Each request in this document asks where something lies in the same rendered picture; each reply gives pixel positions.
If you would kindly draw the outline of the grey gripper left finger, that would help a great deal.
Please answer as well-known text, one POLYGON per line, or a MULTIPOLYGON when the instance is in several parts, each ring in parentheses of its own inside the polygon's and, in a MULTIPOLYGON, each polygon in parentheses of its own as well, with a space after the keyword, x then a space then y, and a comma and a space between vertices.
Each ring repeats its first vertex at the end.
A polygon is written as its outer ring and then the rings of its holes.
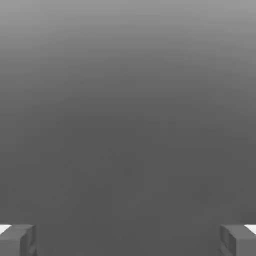
POLYGON ((37 256, 37 226, 1 224, 0 256, 37 256))

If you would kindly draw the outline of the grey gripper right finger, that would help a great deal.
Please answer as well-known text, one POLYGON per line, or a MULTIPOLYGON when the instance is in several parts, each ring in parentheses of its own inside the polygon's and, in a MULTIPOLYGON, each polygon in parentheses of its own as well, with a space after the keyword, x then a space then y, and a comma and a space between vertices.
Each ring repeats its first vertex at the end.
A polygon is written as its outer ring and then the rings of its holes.
POLYGON ((256 224, 221 225, 220 256, 256 256, 256 224))

